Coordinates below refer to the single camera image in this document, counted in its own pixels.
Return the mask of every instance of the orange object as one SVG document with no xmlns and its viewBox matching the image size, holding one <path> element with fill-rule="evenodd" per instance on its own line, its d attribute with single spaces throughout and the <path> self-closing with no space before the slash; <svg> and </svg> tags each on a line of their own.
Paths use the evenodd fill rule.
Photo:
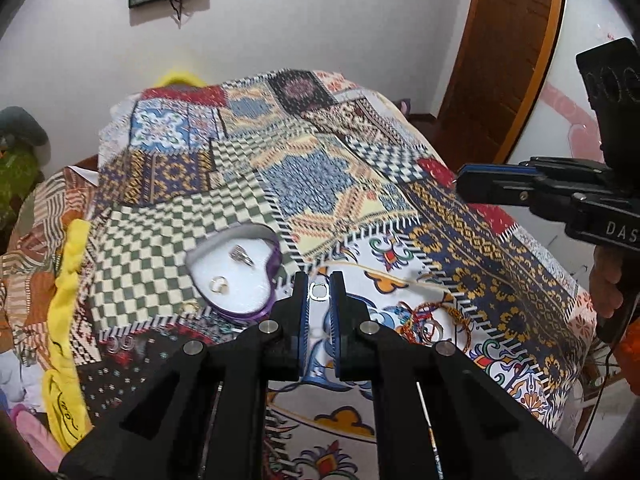
<svg viewBox="0 0 640 480">
<path fill-rule="evenodd" d="M 627 329 L 618 347 L 613 351 L 622 374 L 631 386 L 631 391 L 640 396 L 640 319 Z"/>
</svg>

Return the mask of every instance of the patchwork bedspread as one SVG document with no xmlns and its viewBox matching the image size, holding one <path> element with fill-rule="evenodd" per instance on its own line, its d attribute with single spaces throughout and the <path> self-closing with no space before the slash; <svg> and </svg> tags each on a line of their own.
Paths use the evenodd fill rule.
<svg viewBox="0 0 640 480">
<path fill-rule="evenodd" d="M 279 298 L 297 270 L 316 281 L 341 270 L 372 319 L 419 344 L 454 341 L 556 427 L 593 337 L 588 294 L 500 208 L 461 202 L 382 95 L 281 70 L 147 90 L 112 113 L 71 335 L 94 424 L 187 339 L 241 330 L 207 307 L 184 254 L 253 221 L 280 236 Z M 370 384 L 336 380 L 328 324 L 310 313 L 304 376 L 271 385 L 267 478 L 377 477 Z"/>
</svg>

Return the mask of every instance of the silver screw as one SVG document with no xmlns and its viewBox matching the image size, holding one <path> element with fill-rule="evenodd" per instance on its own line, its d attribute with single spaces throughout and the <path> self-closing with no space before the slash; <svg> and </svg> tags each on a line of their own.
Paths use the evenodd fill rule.
<svg viewBox="0 0 640 480">
<path fill-rule="evenodd" d="M 277 321 L 273 319 L 265 319 L 260 325 L 258 325 L 258 330 L 264 334 L 273 334 L 279 329 L 279 325 Z"/>
<path fill-rule="evenodd" d="M 201 341 L 197 339 L 192 339 L 191 341 L 187 341 L 182 347 L 182 351 L 187 355 L 197 355 L 202 352 L 204 345 Z"/>
<path fill-rule="evenodd" d="M 375 321 L 363 321 L 360 324 L 360 331 L 367 335 L 374 335 L 378 330 L 380 330 L 380 325 Z"/>
<path fill-rule="evenodd" d="M 451 341 L 438 341 L 434 348 L 438 354 L 444 355 L 444 357 L 449 357 L 456 353 L 456 346 Z"/>
</svg>

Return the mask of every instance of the brown door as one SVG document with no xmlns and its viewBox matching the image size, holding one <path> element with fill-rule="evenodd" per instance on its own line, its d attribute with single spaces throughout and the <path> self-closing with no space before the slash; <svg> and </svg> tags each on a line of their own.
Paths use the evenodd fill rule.
<svg viewBox="0 0 640 480">
<path fill-rule="evenodd" d="M 555 23 L 549 21 L 552 7 L 561 7 L 557 1 L 472 0 L 433 141 L 452 170 L 508 156 L 550 60 L 559 12 Z M 543 49 L 545 41 L 550 48 Z"/>
</svg>

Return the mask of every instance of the wall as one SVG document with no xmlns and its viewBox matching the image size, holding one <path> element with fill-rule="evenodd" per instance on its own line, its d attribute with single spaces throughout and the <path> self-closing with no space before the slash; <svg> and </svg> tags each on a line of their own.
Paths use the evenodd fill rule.
<svg viewBox="0 0 640 480">
<path fill-rule="evenodd" d="M 169 69 L 210 83 L 285 66 L 343 72 L 425 112 L 459 0 L 26 0 L 0 40 L 0 108 L 50 137 L 44 173 L 97 152 L 111 105 Z"/>
<path fill-rule="evenodd" d="M 575 56 L 624 36 L 631 36 L 630 28 L 612 1 L 566 0 L 545 87 L 511 154 L 510 164 L 535 155 L 593 159 L 601 156 L 595 113 L 589 105 Z M 575 272 L 581 285 L 588 286 L 592 246 L 569 239 L 562 224 L 535 218 L 526 209 L 509 208 L 509 213 L 546 245 L 565 269 Z"/>
<path fill-rule="evenodd" d="M 446 38 L 447 36 L 450 36 L 450 42 L 444 56 L 444 63 L 440 69 L 440 75 L 438 76 L 438 85 L 436 86 L 433 94 L 433 99 L 431 99 L 431 102 L 428 105 L 429 113 L 434 117 L 437 117 L 440 113 L 440 107 L 442 106 L 444 95 L 446 94 L 447 87 L 449 86 L 453 66 L 456 63 L 456 58 L 458 57 L 458 51 L 460 49 L 462 34 L 465 31 L 466 17 L 469 14 L 470 4 L 471 0 L 458 0 L 457 7 L 444 9 L 445 13 L 442 15 L 442 37 Z"/>
</svg>

